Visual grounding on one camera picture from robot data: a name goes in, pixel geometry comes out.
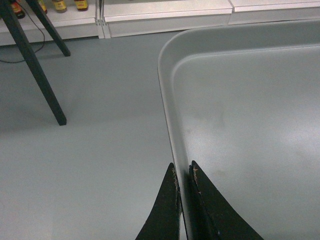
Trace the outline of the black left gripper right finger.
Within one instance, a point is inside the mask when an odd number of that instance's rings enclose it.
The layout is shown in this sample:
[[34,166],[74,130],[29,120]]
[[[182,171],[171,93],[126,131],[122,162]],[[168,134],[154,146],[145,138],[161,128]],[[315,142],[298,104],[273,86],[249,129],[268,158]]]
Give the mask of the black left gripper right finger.
[[195,240],[261,240],[228,203],[196,161],[189,166],[191,226]]

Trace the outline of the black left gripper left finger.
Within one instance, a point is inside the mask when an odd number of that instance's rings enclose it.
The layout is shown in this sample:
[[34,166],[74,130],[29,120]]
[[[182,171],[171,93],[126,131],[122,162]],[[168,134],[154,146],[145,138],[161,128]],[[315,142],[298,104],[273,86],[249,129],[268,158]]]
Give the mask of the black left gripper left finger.
[[174,164],[165,172],[148,218],[139,231],[137,240],[180,239],[181,191]]

